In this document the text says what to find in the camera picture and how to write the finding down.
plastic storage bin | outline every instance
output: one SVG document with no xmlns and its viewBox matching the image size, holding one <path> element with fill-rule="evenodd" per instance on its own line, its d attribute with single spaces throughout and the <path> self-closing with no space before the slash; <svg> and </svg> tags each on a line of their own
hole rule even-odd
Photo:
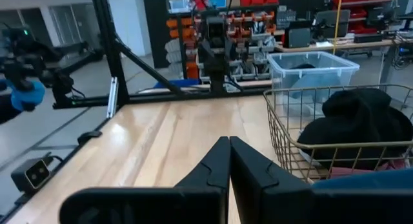
<svg viewBox="0 0 413 224">
<path fill-rule="evenodd" d="M 356 63 L 326 52 L 276 53 L 269 54 L 267 59 L 271 66 L 273 89 L 291 89 L 278 96 L 282 98 L 275 101 L 276 104 L 289 104 L 290 114 L 297 116 L 312 116 L 314 112 L 321 114 L 321 104 L 331 95 L 329 93 L 335 92 L 300 88 L 348 86 L 360 68 Z M 299 105 L 302 103 L 319 105 L 302 107 Z"/>
</svg>

